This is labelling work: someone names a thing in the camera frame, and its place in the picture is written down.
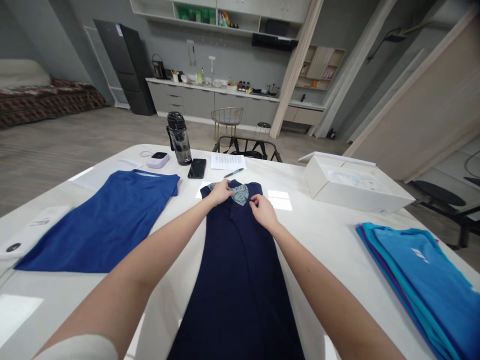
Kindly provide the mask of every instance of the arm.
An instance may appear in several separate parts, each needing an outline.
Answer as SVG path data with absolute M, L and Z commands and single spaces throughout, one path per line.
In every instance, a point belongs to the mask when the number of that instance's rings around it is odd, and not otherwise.
M 178 258 L 209 211 L 233 194 L 229 180 L 133 249 L 82 301 L 38 354 L 74 336 L 109 339 L 123 359 L 150 294 Z
M 251 198 L 256 220 L 275 238 L 313 312 L 342 359 L 404 359 L 352 293 L 277 220 L 270 201 Z

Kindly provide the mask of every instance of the pen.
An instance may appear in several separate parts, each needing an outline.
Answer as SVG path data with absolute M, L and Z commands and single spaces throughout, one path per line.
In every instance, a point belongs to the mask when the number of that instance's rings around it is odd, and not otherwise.
M 228 178 L 229 176 L 231 176 L 231 175 L 233 175 L 233 174 L 236 174 L 236 173 L 241 172 L 243 169 L 244 169 L 244 168 L 242 167 L 242 168 L 240 168 L 240 169 L 238 169 L 238 170 L 235 170 L 234 172 L 231 172 L 231 173 L 229 173 L 228 175 L 225 175 L 223 178 L 224 178 L 224 179 L 225 179 L 225 178 Z

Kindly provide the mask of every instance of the t-shirt logo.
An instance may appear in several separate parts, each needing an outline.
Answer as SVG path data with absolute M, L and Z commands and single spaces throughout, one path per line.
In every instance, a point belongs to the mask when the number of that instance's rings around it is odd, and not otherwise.
M 413 250 L 413 252 L 419 257 L 419 258 L 422 258 L 424 262 L 426 262 L 427 264 L 430 264 L 429 261 L 425 258 L 425 256 L 422 254 L 422 252 L 418 249 L 415 249 L 413 247 L 411 247 L 410 249 Z

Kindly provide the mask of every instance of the black refrigerator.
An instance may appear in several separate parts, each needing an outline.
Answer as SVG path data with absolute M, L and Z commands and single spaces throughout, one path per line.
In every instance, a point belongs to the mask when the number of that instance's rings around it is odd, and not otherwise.
M 153 76 L 138 31 L 122 24 L 93 19 L 106 53 L 134 114 L 156 114 L 145 78 Z

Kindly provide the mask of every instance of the black phone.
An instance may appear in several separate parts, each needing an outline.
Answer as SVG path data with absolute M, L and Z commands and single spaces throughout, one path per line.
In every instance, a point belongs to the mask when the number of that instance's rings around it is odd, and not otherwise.
M 193 159 L 188 172 L 189 179 L 203 179 L 205 174 L 207 159 Z
M 156 152 L 152 155 L 152 158 L 153 159 L 163 159 L 166 156 L 167 156 L 166 152 Z

